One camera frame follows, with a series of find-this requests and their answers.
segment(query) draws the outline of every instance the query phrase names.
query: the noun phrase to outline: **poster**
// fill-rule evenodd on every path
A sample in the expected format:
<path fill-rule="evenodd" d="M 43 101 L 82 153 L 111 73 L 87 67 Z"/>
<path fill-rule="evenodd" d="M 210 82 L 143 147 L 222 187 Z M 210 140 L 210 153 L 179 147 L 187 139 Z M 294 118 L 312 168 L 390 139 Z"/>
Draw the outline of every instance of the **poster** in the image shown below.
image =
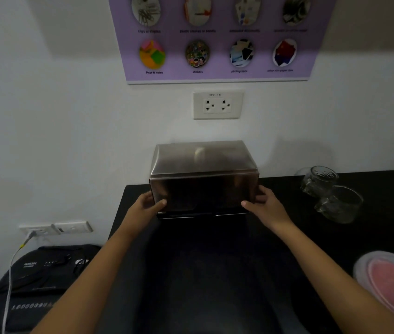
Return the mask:
<path fill-rule="evenodd" d="M 336 0 L 109 0 L 128 84 L 308 80 Z"/>

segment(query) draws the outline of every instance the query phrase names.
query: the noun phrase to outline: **white cable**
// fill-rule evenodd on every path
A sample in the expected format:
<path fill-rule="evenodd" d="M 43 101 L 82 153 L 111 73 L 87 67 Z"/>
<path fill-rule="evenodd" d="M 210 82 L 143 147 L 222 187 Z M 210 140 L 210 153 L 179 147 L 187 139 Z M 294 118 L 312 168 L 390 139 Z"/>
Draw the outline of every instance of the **white cable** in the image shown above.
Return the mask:
<path fill-rule="evenodd" d="M 13 265 L 13 260 L 14 257 L 16 256 L 16 254 L 21 250 L 22 247 L 24 247 L 27 242 L 33 238 L 34 236 L 36 236 L 36 232 L 32 231 L 30 232 L 27 237 L 26 240 L 24 241 L 24 243 L 17 249 L 17 251 L 13 254 L 13 256 L 11 257 L 11 261 L 10 261 L 10 267 L 8 268 L 8 292 L 7 292 L 7 300 L 5 301 L 5 309 L 4 309 L 4 318 L 2 319 L 2 334 L 5 334 L 5 324 L 7 322 L 7 314 L 8 314 L 8 307 L 10 305 L 10 297 L 11 297 L 11 266 Z"/>

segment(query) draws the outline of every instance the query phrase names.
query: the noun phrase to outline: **plastic container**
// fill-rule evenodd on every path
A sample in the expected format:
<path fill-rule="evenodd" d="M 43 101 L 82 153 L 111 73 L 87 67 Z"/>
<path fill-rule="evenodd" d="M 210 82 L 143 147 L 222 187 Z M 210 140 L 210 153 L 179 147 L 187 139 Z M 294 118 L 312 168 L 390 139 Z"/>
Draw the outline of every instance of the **plastic container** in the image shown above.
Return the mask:
<path fill-rule="evenodd" d="M 353 276 L 394 312 L 394 253 L 376 251 L 363 255 L 355 263 Z"/>

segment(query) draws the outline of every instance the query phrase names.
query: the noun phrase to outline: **black countertop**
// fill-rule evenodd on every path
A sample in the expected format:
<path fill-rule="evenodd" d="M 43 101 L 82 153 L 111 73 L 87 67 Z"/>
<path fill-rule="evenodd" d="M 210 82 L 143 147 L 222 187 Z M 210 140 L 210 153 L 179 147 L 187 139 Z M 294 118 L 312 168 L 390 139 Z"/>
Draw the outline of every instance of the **black countertop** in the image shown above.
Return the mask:
<path fill-rule="evenodd" d="M 315 211 L 317 199 L 300 191 L 301 180 L 259 179 L 347 273 L 367 252 L 394 252 L 394 171 L 339 174 L 340 184 L 364 197 L 357 219 L 345 225 Z M 109 236 L 149 189 L 126 186 Z M 246 215 L 155 219 L 124 258 L 97 333 L 306 334 L 307 329 L 337 332 L 286 246 Z"/>

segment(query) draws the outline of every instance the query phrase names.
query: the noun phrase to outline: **stainless steel box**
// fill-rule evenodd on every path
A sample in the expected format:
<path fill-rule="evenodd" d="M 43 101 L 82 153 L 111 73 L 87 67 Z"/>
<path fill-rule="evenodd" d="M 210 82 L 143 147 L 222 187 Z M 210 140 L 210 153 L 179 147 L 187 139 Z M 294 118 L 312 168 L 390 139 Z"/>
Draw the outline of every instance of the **stainless steel box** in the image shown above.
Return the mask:
<path fill-rule="evenodd" d="M 245 213 L 259 172 L 242 141 L 159 144 L 149 183 L 154 201 L 167 199 L 159 217 Z"/>

